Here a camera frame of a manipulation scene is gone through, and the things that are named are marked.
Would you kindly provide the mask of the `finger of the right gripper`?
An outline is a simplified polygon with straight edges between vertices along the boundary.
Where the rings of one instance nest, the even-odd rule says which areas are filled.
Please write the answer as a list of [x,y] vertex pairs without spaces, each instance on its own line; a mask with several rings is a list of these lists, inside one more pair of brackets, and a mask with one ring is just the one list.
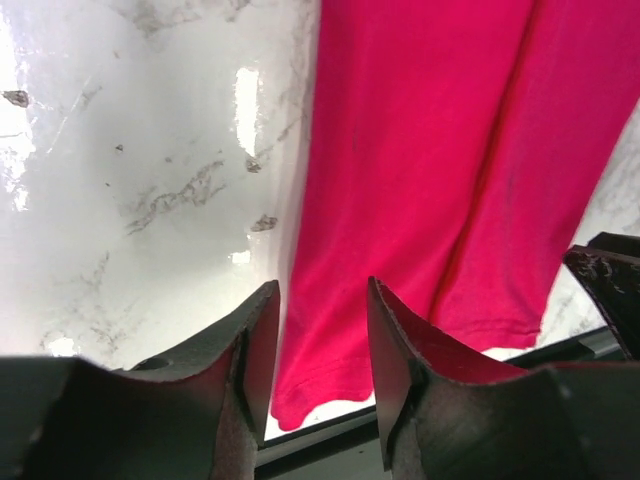
[[639,358],[639,238],[601,232],[574,245],[563,265],[586,291],[624,356]]

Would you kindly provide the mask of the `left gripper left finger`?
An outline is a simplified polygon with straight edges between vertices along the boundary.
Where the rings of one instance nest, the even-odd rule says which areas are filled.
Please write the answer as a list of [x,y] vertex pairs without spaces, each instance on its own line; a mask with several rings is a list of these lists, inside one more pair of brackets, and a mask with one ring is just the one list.
[[178,423],[189,454],[206,449],[208,479],[252,479],[264,444],[280,321],[280,286],[261,285],[235,310],[178,345],[139,362],[135,379],[182,390],[194,426]]

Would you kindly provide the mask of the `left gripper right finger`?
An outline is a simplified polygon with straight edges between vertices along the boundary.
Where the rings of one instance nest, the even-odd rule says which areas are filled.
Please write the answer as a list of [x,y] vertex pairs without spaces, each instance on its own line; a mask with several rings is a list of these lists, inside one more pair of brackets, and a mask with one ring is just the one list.
[[487,357],[372,277],[367,328],[385,470],[394,479],[542,479],[528,371]]

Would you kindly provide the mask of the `magenta t shirt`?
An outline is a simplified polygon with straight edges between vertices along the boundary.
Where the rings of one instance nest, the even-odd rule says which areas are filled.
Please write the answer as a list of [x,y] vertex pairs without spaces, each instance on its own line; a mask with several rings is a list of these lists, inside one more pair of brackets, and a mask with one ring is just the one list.
[[325,1],[271,413],[373,393],[370,277],[478,351],[527,349],[639,99],[635,1]]

